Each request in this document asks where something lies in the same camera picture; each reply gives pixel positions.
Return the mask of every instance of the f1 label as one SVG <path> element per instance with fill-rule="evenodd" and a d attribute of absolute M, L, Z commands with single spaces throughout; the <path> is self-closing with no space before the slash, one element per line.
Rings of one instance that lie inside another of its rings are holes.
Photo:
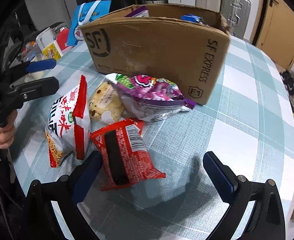
<path fill-rule="evenodd" d="M 189 87 L 188 93 L 192 98 L 200 98 L 202 96 L 203 90 L 201 90 L 199 87 Z"/>

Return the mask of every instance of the purple package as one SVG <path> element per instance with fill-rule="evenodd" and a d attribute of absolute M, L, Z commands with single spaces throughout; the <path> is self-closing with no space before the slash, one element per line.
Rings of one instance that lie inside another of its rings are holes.
<path fill-rule="evenodd" d="M 180 111 L 190 111 L 195 106 L 194 102 L 183 97 L 175 83 L 164 78 L 128 77 L 117 73 L 108 74 L 106 78 L 126 109 L 144 121 L 163 120 Z"/>
<path fill-rule="evenodd" d="M 125 17 L 149 17 L 149 11 L 146 6 L 141 6 L 127 14 Z"/>

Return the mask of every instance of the finger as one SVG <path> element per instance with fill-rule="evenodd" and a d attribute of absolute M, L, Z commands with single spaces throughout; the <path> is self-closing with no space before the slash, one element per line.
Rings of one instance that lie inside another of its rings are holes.
<path fill-rule="evenodd" d="M 14 136 L 10 137 L 8 139 L 8 141 L 6 141 L 5 143 L 1 144 L 0 145 L 0 149 L 6 149 L 6 148 L 8 148 L 9 146 L 12 145 L 13 141 L 14 141 Z"/>
<path fill-rule="evenodd" d="M 15 134 L 15 126 L 12 126 L 8 131 L 0 133 L 0 145 L 7 142 Z"/>
<path fill-rule="evenodd" d="M 0 127 L 0 132 L 8 131 L 14 125 L 16 117 L 17 117 L 17 110 L 14 110 L 7 117 L 7 125 L 3 128 Z"/>

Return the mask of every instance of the plaid tablecloth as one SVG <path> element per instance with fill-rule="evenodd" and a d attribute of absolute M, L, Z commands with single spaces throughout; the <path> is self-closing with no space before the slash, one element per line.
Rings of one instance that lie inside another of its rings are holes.
<path fill-rule="evenodd" d="M 86 44 L 76 46 L 44 76 L 60 82 L 56 95 L 28 102 L 19 111 L 11 147 L 14 167 L 25 194 L 32 180 L 55 181 L 81 161 L 69 155 L 50 168 L 44 128 L 52 102 L 86 77 L 89 95 L 104 79 L 94 70 Z M 99 128 L 92 122 L 92 131 Z M 78 205 L 100 239 L 206 239 L 227 209 L 202 166 L 212 150 L 236 175 L 279 189 L 285 217 L 294 189 L 294 121 L 287 93 L 270 58 L 232 37 L 217 84 L 207 105 L 149 125 L 143 137 L 154 165 L 165 179 L 101 192 L 104 171 Z M 90 144 L 88 152 L 93 150 Z M 239 237 L 253 204 L 234 234 Z M 72 236 L 59 207 L 56 215 L 67 238 Z"/>

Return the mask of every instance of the blue gift bag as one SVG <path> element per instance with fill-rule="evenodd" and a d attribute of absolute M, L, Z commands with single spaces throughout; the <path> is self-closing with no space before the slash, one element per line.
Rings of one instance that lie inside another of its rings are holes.
<path fill-rule="evenodd" d="M 78 41 L 83 41 L 83 34 L 78 27 L 108 14 L 110 4 L 111 1 L 98 0 L 95 2 L 83 3 L 82 5 L 78 5 L 76 11 L 74 12 L 74 17 L 71 21 L 67 45 L 75 46 L 77 45 Z"/>

